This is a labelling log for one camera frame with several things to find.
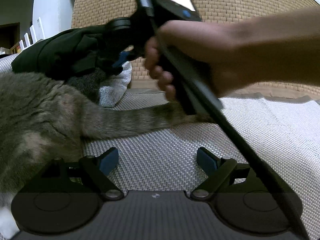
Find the person's right forearm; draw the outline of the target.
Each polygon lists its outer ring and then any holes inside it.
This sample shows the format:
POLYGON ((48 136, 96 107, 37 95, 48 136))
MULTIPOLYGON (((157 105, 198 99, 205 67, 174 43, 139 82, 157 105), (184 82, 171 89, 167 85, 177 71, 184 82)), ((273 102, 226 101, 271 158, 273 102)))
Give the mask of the person's right forearm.
POLYGON ((230 25, 231 59, 223 91, 280 81, 319 85, 319 8, 256 17, 230 25))

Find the person's right hand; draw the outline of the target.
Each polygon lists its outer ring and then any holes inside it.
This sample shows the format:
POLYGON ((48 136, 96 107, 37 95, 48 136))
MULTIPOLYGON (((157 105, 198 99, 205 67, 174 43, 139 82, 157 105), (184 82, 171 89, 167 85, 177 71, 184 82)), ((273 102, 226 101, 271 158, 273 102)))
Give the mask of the person's right hand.
POLYGON ((231 25, 170 21, 145 45, 145 67, 158 81, 168 100, 178 99, 178 77, 165 65, 164 50, 174 54, 181 66, 192 65, 218 97, 241 87, 235 66, 235 29, 231 25))

